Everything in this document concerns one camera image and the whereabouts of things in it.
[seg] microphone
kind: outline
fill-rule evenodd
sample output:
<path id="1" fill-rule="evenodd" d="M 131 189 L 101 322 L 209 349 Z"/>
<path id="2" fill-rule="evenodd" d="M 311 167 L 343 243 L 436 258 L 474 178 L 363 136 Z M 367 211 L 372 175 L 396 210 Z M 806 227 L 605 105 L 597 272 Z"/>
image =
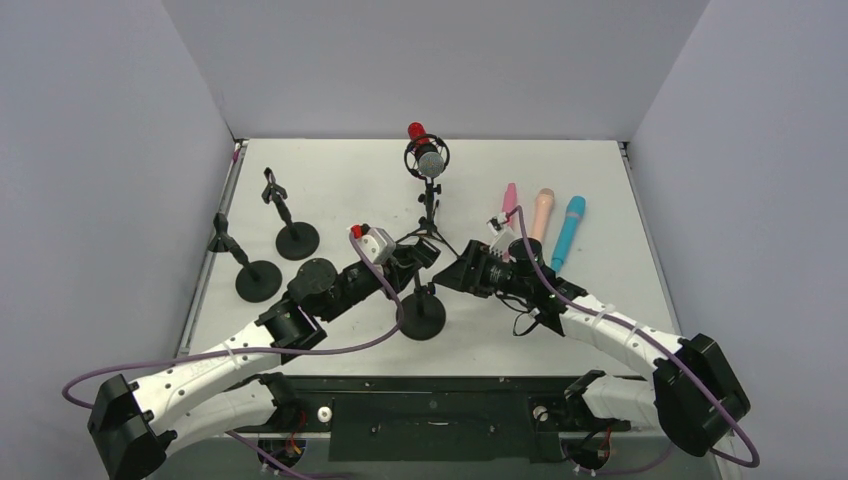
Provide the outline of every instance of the microphone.
<path id="1" fill-rule="evenodd" d="M 418 122 L 412 122 L 406 129 L 406 133 L 409 134 L 409 139 L 414 141 L 412 152 L 418 165 L 418 173 L 429 179 L 441 175 L 445 171 L 445 159 L 439 154 L 438 147 L 430 142 L 430 136 L 424 130 L 424 126 Z"/>
<path id="2" fill-rule="evenodd" d="M 565 264 L 568 250 L 571 249 L 571 243 L 574 241 L 574 234 L 577 233 L 577 225 L 585 213 L 586 199 L 579 195 L 572 197 L 565 210 L 565 221 L 562 222 L 562 230 L 559 231 L 557 245 L 551 256 L 551 268 L 554 272 L 559 272 Z"/>
<path id="3" fill-rule="evenodd" d="M 539 190 L 539 194 L 536 195 L 536 214 L 533 216 L 533 230 L 530 231 L 530 238 L 540 242 L 545 241 L 545 230 L 548 228 L 548 217 L 551 215 L 552 208 L 554 208 L 554 191 L 550 188 Z"/>

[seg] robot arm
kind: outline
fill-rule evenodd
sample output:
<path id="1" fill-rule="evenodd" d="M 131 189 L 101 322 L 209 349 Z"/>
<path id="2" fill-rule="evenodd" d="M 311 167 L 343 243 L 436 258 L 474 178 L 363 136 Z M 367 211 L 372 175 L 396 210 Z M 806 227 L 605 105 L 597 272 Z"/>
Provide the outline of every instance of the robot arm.
<path id="1" fill-rule="evenodd" d="M 425 240 L 396 245 L 379 228 L 362 225 L 353 231 L 368 261 L 383 271 L 395 291 L 403 290 L 419 269 L 429 268 L 439 256 Z M 88 430 L 109 477 L 144 478 L 169 453 L 194 441 L 268 422 L 293 395 L 281 391 L 284 382 L 271 376 L 250 380 L 296 355 L 262 350 L 314 348 L 327 337 L 316 319 L 332 321 L 381 287 L 363 261 L 338 273 L 326 259 L 309 260 L 289 282 L 280 301 L 204 352 L 213 354 L 210 358 L 131 382 L 123 375 L 106 380 L 97 393 Z M 229 355 L 219 356 L 221 352 Z M 240 386 L 225 391 L 234 385 Z"/>
<path id="2" fill-rule="evenodd" d="M 493 224 L 502 224 L 493 220 Z M 558 278 L 544 265 L 542 246 L 529 239 L 532 258 L 522 240 L 508 249 L 512 260 L 502 260 L 505 240 L 510 235 L 496 232 L 495 247 L 472 240 L 459 259 L 433 277 L 436 284 L 479 297 L 517 297 L 532 309 L 535 321 L 553 332 L 590 345 L 619 360 L 645 381 L 618 379 L 593 371 L 575 382 L 566 392 L 571 413 L 594 419 L 628 420 L 642 426 L 661 427 L 683 451 L 703 456 L 730 430 L 709 400 L 666 355 L 637 336 L 649 335 L 677 357 L 738 421 L 750 410 L 750 403 L 718 345 L 704 335 L 689 340 L 661 332 L 615 312 L 624 325 L 604 320 L 614 307 L 604 304 L 585 289 Z M 568 308 L 550 294 L 535 271 L 541 267 L 544 278 L 573 304 L 601 312 L 587 315 Z"/>

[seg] screw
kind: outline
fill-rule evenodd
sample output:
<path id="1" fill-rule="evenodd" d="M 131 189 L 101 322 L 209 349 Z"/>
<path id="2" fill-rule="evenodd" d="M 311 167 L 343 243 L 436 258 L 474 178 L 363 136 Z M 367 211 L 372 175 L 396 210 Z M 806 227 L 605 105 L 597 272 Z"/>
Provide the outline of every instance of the screw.
<path id="1" fill-rule="evenodd" d="M 333 411 L 330 407 L 321 407 L 318 409 L 318 421 L 328 423 L 333 418 Z"/>

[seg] white table surface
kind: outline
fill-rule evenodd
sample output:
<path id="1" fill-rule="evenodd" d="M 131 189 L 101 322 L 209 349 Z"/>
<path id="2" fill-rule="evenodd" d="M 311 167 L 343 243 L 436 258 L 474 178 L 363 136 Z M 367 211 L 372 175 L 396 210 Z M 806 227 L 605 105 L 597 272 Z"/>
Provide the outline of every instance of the white table surface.
<path id="1" fill-rule="evenodd" d="M 518 186 L 528 224 L 539 189 L 556 193 L 556 205 L 544 241 L 546 259 L 556 243 L 572 195 L 587 200 L 582 221 L 560 275 L 619 311 L 654 328 L 675 331 L 659 275 L 642 226 L 619 148 L 613 141 L 447 140 L 452 158 L 439 177 L 443 193 L 437 223 L 460 253 L 470 239 L 488 242 L 485 221 L 501 207 L 507 183 Z M 229 212 L 230 234 L 251 260 L 270 260 L 283 272 L 283 289 L 301 262 L 281 258 L 274 247 L 283 226 L 273 205 L 260 194 L 263 170 L 271 167 L 289 194 L 295 221 L 314 225 L 321 244 L 313 257 L 324 257 L 338 271 L 357 260 L 348 227 L 368 223 L 395 238 L 417 227 L 423 183 L 402 165 L 403 140 L 251 140 Z M 454 261 L 442 254 L 422 280 Z M 234 282 L 240 267 L 219 254 L 201 305 L 191 353 L 210 348 L 277 301 L 241 300 Z M 410 294 L 412 285 L 401 294 Z M 538 327 L 526 337 L 512 336 L 515 313 L 495 298 L 481 299 L 437 287 L 448 313 L 435 338 L 417 342 L 398 333 L 374 348 L 341 356 L 300 357 L 280 368 L 289 375 L 555 376 L 582 375 L 602 369 L 633 374 L 627 367 L 580 342 Z M 387 331 L 394 304 L 375 293 L 332 323 L 317 348 L 359 344 Z M 527 318 L 519 329 L 528 325 Z"/>

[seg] wire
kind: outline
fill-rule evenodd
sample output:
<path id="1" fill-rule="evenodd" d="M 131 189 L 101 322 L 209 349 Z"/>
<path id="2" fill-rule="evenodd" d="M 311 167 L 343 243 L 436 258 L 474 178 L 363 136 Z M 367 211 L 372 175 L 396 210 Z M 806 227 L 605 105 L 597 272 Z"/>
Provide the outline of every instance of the wire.
<path id="1" fill-rule="evenodd" d="M 497 298 L 498 300 L 500 300 L 500 301 L 501 301 L 501 303 L 503 303 L 503 304 L 504 304 L 504 306 L 505 306 L 506 308 L 508 308 L 508 309 L 512 310 L 513 312 L 518 312 L 518 313 L 530 313 L 530 310 L 529 310 L 529 309 L 528 309 L 528 310 L 520 310 L 520 309 L 517 309 L 517 308 L 513 307 L 512 305 L 510 305 L 510 304 L 506 303 L 506 299 L 505 299 L 505 298 L 502 298 L 502 297 L 496 297 L 496 298 Z"/>
<path id="2" fill-rule="evenodd" d="M 274 458 L 273 455 L 259 448 L 258 445 L 255 445 L 254 443 L 250 442 L 248 439 L 242 437 L 238 433 L 230 430 L 229 432 L 226 432 L 226 434 L 243 443 L 245 446 L 247 446 L 254 452 L 258 453 L 263 459 L 265 459 L 266 462 L 280 469 L 280 471 L 283 472 L 283 475 L 299 478 L 301 480 L 315 480 L 319 478 L 353 478 L 353 475 L 346 473 L 310 473 L 309 475 L 304 475 L 302 473 L 294 471 L 290 467 L 283 465 L 283 463 Z"/>
<path id="3" fill-rule="evenodd" d="M 291 445 L 292 451 L 298 455 L 302 455 L 303 452 L 300 450 L 300 447 L 294 442 L 294 436 L 300 431 L 303 426 L 306 425 L 306 412 L 300 411 L 300 423 L 297 425 L 297 428 L 292 430 L 291 435 L 289 435 L 288 444 Z"/>
<path id="4" fill-rule="evenodd" d="M 612 427 L 607 428 L 607 435 L 604 437 L 604 441 L 601 442 L 601 445 L 598 447 L 598 450 L 603 450 L 604 445 L 607 446 L 606 452 L 604 452 L 604 458 L 609 458 L 612 453 Z"/>
<path id="5" fill-rule="evenodd" d="M 360 260 L 362 260 L 362 263 L 364 263 L 365 266 L 368 268 L 368 270 L 370 270 L 371 273 L 373 273 L 374 276 L 377 277 L 377 280 L 379 280 L 380 284 L 383 286 L 383 289 L 385 289 L 385 291 L 391 297 L 392 301 L 394 301 L 395 305 L 397 306 L 397 313 L 396 313 L 397 321 L 395 322 L 394 326 L 392 326 L 391 330 L 384 333 L 382 336 L 377 337 L 374 340 L 371 340 L 370 342 L 362 343 L 360 345 L 354 345 L 354 346 L 351 346 L 351 347 L 344 347 L 344 348 L 335 348 L 335 349 L 331 349 L 331 350 L 298 350 L 298 349 L 293 349 L 293 348 L 248 347 L 248 348 L 233 348 L 231 351 L 219 350 L 219 351 L 216 351 L 216 352 L 199 353 L 199 354 L 196 354 L 196 355 L 188 355 L 186 357 L 172 358 L 172 359 L 168 359 L 168 360 L 155 360 L 155 361 L 147 361 L 147 362 L 125 363 L 125 364 L 122 364 L 122 365 L 115 365 L 115 366 L 112 366 L 112 367 L 106 367 L 106 368 L 100 368 L 100 369 L 97 369 L 97 370 L 92 370 L 88 373 L 84 373 L 84 374 L 74 378 L 73 380 L 71 380 L 70 382 L 65 384 L 64 387 L 62 387 L 62 397 L 65 400 L 73 403 L 74 405 L 77 405 L 79 407 L 87 408 L 87 409 L 91 410 L 94 407 L 94 405 L 91 404 L 91 403 L 88 403 L 86 401 L 80 400 L 80 399 L 74 397 L 73 395 L 71 395 L 71 388 L 73 388 L 77 384 L 82 383 L 82 382 L 84 382 L 84 381 L 86 381 L 90 378 L 98 377 L 100 375 L 106 375 L 108 373 L 115 373 L 115 372 L 120 372 L 120 371 L 124 371 L 124 370 L 138 370 L 138 369 L 142 369 L 142 368 L 170 367 L 172 365 L 180 365 L 180 364 L 183 364 L 183 363 L 193 363 L 193 362 L 197 362 L 199 360 L 206 360 L 206 359 L 209 359 L 209 358 L 228 357 L 230 355 L 239 355 L 239 354 L 246 354 L 246 353 L 270 353 L 270 354 L 277 354 L 277 355 L 279 355 L 279 354 L 282 354 L 282 355 L 341 355 L 341 354 L 344 354 L 344 353 L 352 353 L 352 352 L 358 352 L 360 350 L 365 350 L 366 348 L 371 348 L 375 345 L 378 345 L 380 343 L 385 342 L 392 335 L 394 335 L 395 333 L 397 333 L 400 330 L 401 322 L 403 322 L 403 306 L 400 303 L 400 298 L 398 298 L 397 292 L 394 291 L 394 289 L 392 288 L 392 285 L 389 283 L 389 281 L 386 280 L 386 278 L 383 276 L 383 274 L 380 273 L 379 270 L 377 270 L 377 267 L 375 267 L 371 263 L 371 261 L 368 260 L 368 257 L 365 256 L 365 252 L 363 252 L 362 249 L 359 248 L 359 245 L 357 245 L 357 243 L 356 243 L 356 239 L 353 237 L 353 233 L 351 233 L 349 235 L 349 239 L 350 239 L 350 244 L 353 246 L 353 249 L 356 251 L 356 254 L 359 256 Z"/>
<path id="6" fill-rule="evenodd" d="M 533 247 L 530 245 L 530 240 L 527 237 L 527 227 L 524 225 L 524 211 L 522 210 L 521 206 L 519 205 L 519 206 L 515 207 L 511 212 L 509 212 L 509 214 L 507 215 L 507 218 L 511 217 L 516 212 L 518 212 L 518 225 L 521 227 L 521 239 L 524 242 L 524 248 L 527 250 L 527 254 L 528 254 L 528 257 L 530 259 L 530 264 L 533 265 L 533 270 L 536 272 L 536 276 L 539 277 L 539 280 L 542 282 L 542 284 L 545 286 L 545 288 L 547 288 L 549 292 L 551 292 L 553 295 L 555 295 L 556 298 L 558 298 L 562 303 L 567 305 L 569 308 L 573 308 L 575 310 L 581 311 L 583 313 L 586 313 L 586 314 L 592 315 L 592 316 L 600 315 L 601 312 L 596 312 L 595 310 L 592 310 L 591 308 L 587 308 L 587 307 L 584 307 L 582 305 L 578 305 L 578 304 L 572 302 L 571 300 L 569 300 L 568 298 L 566 298 L 556 288 L 554 288 L 553 285 L 551 285 L 551 283 L 548 281 L 547 278 L 545 278 L 545 275 L 542 272 L 542 269 L 539 267 L 539 264 L 536 262 L 536 257 L 535 257 L 535 254 L 533 253 Z M 622 320 L 619 317 L 616 317 L 615 315 L 604 314 L 603 318 L 605 320 L 609 320 L 609 321 L 611 321 L 611 322 L 613 322 L 617 325 L 625 327 L 628 330 L 630 330 L 631 327 L 632 327 L 630 325 L 630 323 Z M 713 405 L 713 407 L 715 407 L 716 411 L 718 411 L 718 413 L 722 416 L 722 418 L 724 418 L 724 421 L 727 422 L 727 424 L 730 426 L 730 428 L 733 429 L 733 431 L 736 432 L 737 435 L 739 435 L 739 438 L 742 440 L 742 442 L 745 443 L 745 446 L 751 452 L 751 460 L 750 461 L 742 460 L 741 458 L 734 457 L 734 456 L 729 455 L 727 453 L 724 453 L 720 450 L 716 450 L 715 448 L 712 448 L 712 447 L 710 448 L 710 452 L 712 452 L 713 455 L 715 455 L 717 457 L 723 458 L 723 459 L 727 460 L 728 462 L 732 462 L 732 463 L 735 463 L 735 464 L 743 466 L 743 467 L 747 467 L 747 468 L 758 467 L 760 465 L 760 453 L 759 453 L 759 451 L 757 451 L 757 447 L 754 446 L 754 442 L 751 440 L 751 437 L 749 437 L 748 434 L 745 433 L 745 431 L 742 429 L 742 427 L 740 427 L 739 424 L 736 422 L 736 420 L 734 420 L 733 417 L 730 415 L 730 413 L 727 412 L 727 409 L 725 409 L 724 406 L 721 404 L 721 402 L 718 401 L 718 399 L 715 397 L 715 395 L 713 395 L 713 393 L 710 391 L 710 389 L 707 388 L 706 385 L 704 385 L 704 382 L 702 382 L 701 379 L 698 378 L 698 376 L 695 375 L 695 373 L 692 372 L 692 370 L 689 367 L 687 367 L 685 363 L 683 363 L 683 361 L 681 361 L 679 358 L 677 358 L 676 355 L 671 353 L 671 351 L 669 351 L 667 348 L 665 348 L 660 342 L 655 340 L 652 336 L 648 335 L 647 333 L 645 333 L 644 331 L 642 331 L 641 329 L 638 329 L 638 328 L 635 329 L 635 330 L 632 330 L 632 331 L 636 335 L 641 337 L 643 340 L 648 342 L 652 347 L 659 350 L 660 353 L 662 353 L 668 360 L 670 360 L 672 363 L 674 363 L 674 365 L 677 368 L 679 368 L 680 371 L 683 372 L 684 375 L 689 377 L 689 379 L 692 381 L 692 383 L 695 385 L 695 387 L 701 392 L 701 394 L 704 395 L 704 397 Z"/>
<path id="7" fill-rule="evenodd" d="M 659 457 L 655 458 L 651 463 L 642 465 L 641 467 L 627 468 L 627 469 L 622 469 L 622 470 L 594 470 L 593 471 L 593 470 L 589 470 L 587 468 L 581 467 L 580 465 L 577 465 L 577 463 L 575 463 L 573 459 L 569 459 L 569 460 L 571 460 L 571 463 L 576 465 L 577 468 L 579 468 L 580 471 L 583 472 L 583 473 L 590 473 L 590 474 L 597 475 L 599 477 L 601 477 L 601 476 L 614 477 L 614 476 L 618 476 L 618 475 L 636 475 L 637 473 L 647 472 L 648 470 L 651 470 L 652 468 L 656 467 L 657 465 L 660 465 L 664 461 L 668 460 L 668 457 L 671 456 L 671 452 L 673 452 L 673 451 L 674 451 L 674 444 L 669 442 L 668 447 L 665 449 L 665 451 L 662 454 L 660 454 Z"/>
<path id="8" fill-rule="evenodd" d="M 515 316 L 515 321 L 512 322 L 512 336 L 513 337 L 523 337 L 523 336 L 529 334 L 530 332 L 532 332 L 533 330 L 535 330 L 536 327 L 539 326 L 539 322 L 536 321 L 535 319 L 533 319 L 533 323 L 529 327 L 527 327 L 523 332 L 518 333 L 518 332 L 515 331 L 515 329 L 518 327 L 518 319 L 523 317 L 524 315 L 527 315 L 528 313 L 529 312 L 519 312 L 519 314 Z"/>

